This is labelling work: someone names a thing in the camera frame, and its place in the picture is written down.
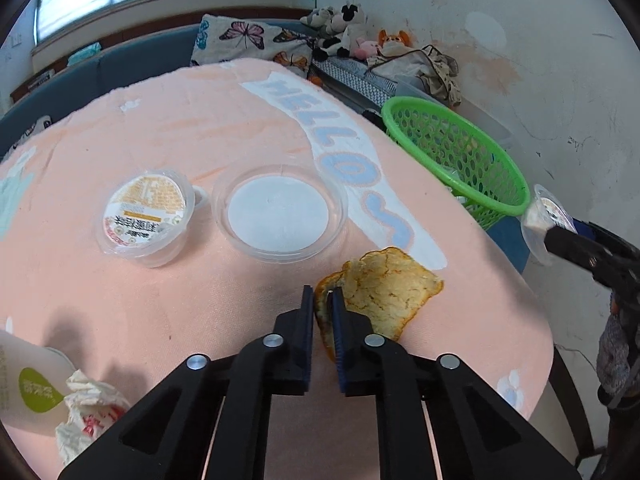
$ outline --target window sill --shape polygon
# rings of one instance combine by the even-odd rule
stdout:
[[[114,32],[187,12],[217,7],[293,7],[293,0],[126,0],[61,28],[31,51],[33,73]]]

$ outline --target basket rim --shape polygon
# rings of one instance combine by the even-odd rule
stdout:
[[[414,144],[414,142],[411,139],[409,139],[409,137],[407,137],[402,132],[402,130],[400,130],[400,128],[395,124],[395,121],[392,115],[392,109],[395,106],[402,103],[405,103],[408,105],[415,105],[414,107],[417,110],[422,109],[423,111],[433,112],[440,115],[448,116],[449,118],[459,123],[463,123],[470,130],[469,131],[470,134],[481,139],[483,143],[486,143],[490,145],[492,148],[498,149],[500,152],[502,152],[501,154],[506,159],[507,163],[510,165],[514,173],[514,177],[520,181],[520,185],[524,189],[524,197],[522,199],[522,203],[519,205],[505,204],[504,202],[500,202],[499,200],[496,200],[494,198],[491,198],[479,192],[477,189],[474,189],[469,184],[466,184],[465,182],[461,182],[460,180],[457,180],[452,176],[450,176],[450,174],[447,173],[440,164],[438,164],[429,155],[427,155],[420,148],[418,148]],[[522,172],[520,171],[520,168],[517,167],[516,163],[509,156],[509,154],[505,152],[504,149],[500,146],[500,144],[495,142],[495,140],[493,140],[488,134],[486,134],[480,128],[475,126],[475,124],[466,120],[461,115],[455,113],[453,110],[450,110],[449,108],[446,108],[436,103],[431,103],[425,99],[420,99],[419,97],[396,96],[387,100],[383,105],[382,119],[387,128],[387,133],[394,140],[396,140],[406,152],[408,152],[411,156],[413,156],[425,168],[431,171],[431,173],[433,173],[437,178],[443,181],[444,184],[446,184],[452,189],[455,189],[458,193],[462,194],[468,199],[473,200],[478,205],[484,206],[485,208],[491,209],[505,216],[520,216],[524,213],[525,209],[529,205],[529,202],[531,200],[531,192],[529,190],[529,184],[527,183]]]

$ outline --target green plastic basket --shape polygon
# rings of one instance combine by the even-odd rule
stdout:
[[[457,113],[417,97],[393,97],[382,107],[386,132],[488,229],[529,205],[529,186],[511,157]]]

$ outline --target orange butterfly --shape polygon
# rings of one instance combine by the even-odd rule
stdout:
[[[273,60],[282,66],[295,66],[300,70],[306,70],[309,64],[309,60],[306,57],[296,56],[296,54],[291,54],[290,57],[287,57],[287,53],[284,51],[277,53]]]

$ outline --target pink butterfly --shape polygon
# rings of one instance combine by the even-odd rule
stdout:
[[[264,50],[264,39],[262,35],[264,34],[264,29],[260,25],[247,25],[246,22],[233,22],[231,24],[231,28],[228,28],[226,32],[220,36],[220,40],[232,40],[233,38],[240,38],[238,41],[238,46],[242,38],[244,38],[244,47],[247,48],[248,45],[246,43],[246,39],[249,38],[257,48],[260,50]]]

